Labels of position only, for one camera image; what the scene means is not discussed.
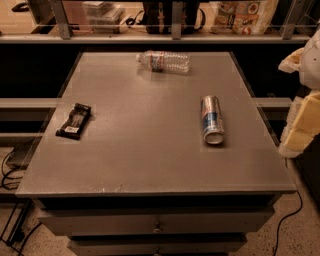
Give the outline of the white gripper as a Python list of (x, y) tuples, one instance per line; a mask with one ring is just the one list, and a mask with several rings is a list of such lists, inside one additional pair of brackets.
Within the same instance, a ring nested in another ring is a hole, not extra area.
[[(281, 61), (280, 71), (299, 72), (300, 83), (312, 90), (320, 90), (320, 30)], [(320, 91), (312, 91), (304, 98), (296, 96), (291, 103), (286, 126), (278, 151), (285, 158), (301, 154), (320, 134)]]

